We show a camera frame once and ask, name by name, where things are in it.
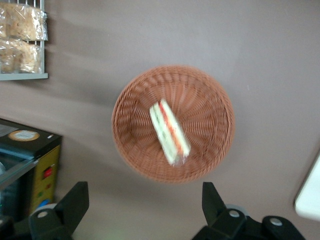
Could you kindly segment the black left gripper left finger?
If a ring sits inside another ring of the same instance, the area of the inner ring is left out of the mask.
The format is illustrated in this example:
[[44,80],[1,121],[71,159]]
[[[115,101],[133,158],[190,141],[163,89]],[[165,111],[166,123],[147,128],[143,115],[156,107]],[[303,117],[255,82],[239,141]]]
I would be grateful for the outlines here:
[[71,240],[90,205],[86,181],[77,182],[58,202],[37,208],[21,221],[0,217],[2,240]]

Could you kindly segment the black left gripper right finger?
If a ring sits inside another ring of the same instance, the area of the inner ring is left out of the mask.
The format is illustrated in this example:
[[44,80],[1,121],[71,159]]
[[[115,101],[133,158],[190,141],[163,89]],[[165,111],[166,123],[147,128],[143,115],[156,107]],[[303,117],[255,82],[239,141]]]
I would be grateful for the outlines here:
[[205,225],[194,240],[304,240],[284,217],[268,215],[258,222],[242,210],[227,207],[212,182],[202,184]]

